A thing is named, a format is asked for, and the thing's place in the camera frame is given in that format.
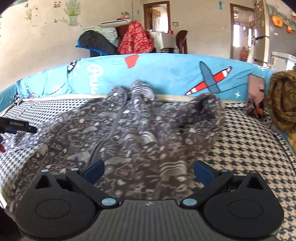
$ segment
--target white tablecloth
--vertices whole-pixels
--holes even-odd
[[[150,32],[150,34],[154,38],[154,47],[157,53],[160,53],[164,48],[177,48],[176,35],[162,32]]]

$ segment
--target black pillow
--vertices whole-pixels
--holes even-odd
[[[93,30],[85,31],[82,35],[80,35],[76,47],[92,50],[102,55],[117,54],[117,48],[103,35]]]

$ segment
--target wooden chair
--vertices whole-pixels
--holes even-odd
[[[188,31],[187,30],[181,30],[177,33],[176,36],[176,45],[179,49],[179,53],[187,54],[187,37]]]

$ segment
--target wall decal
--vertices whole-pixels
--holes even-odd
[[[54,2],[54,8],[61,7],[62,2]]]
[[[28,9],[26,11],[26,17],[25,17],[26,20],[32,20],[32,9]]]
[[[64,22],[64,23],[68,23],[68,20],[67,19],[65,19],[64,17],[63,17],[63,19],[62,20],[60,20],[61,22]]]
[[[32,23],[32,9],[31,8],[27,9],[25,19],[30,21],[32,27],[37,26],[37,25]]]
[[[69,0],[66,3],[66,8],[64,9],[66,15],[69,16],[69,26],[75,27],[78,26],[77,22],[78,15],[81,13],[80,2],[78,0]]]

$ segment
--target red shape print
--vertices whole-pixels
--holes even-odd
[[[136,65],[136,62],[139,58],[138,54],[134,54],[128,57],[125,57],[124,60],[126,61],[126,65],[130,69],[131,67],[134,67]]]

